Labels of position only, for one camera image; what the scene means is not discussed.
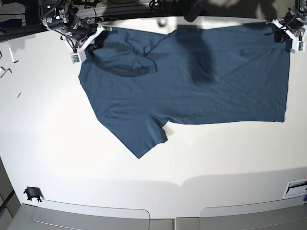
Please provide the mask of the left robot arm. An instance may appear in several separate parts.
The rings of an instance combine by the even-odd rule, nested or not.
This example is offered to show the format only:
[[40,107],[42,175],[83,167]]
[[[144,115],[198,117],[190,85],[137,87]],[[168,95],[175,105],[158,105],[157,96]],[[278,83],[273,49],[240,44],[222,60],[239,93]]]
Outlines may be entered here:
[[290,39],[290,32],[299,41],[302,41],[303,33],[307,26],[307,1],[296,0],[292,8],[288,9],[287,14],[282,19],[276,19],[281,26],[274,32],[274,40],[276,43],[283,43]]

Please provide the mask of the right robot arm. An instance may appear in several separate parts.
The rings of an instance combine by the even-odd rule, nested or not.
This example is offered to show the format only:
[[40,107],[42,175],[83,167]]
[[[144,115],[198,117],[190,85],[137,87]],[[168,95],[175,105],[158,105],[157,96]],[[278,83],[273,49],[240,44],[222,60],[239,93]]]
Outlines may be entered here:
[[80,18],[77,15],[78,6],[95,7],[98,0],[39,0],[38,15],[42,24],[50,31],[61,35],[68,43],[72,53],[85,50],[95,38],[108,27],[97,19]]

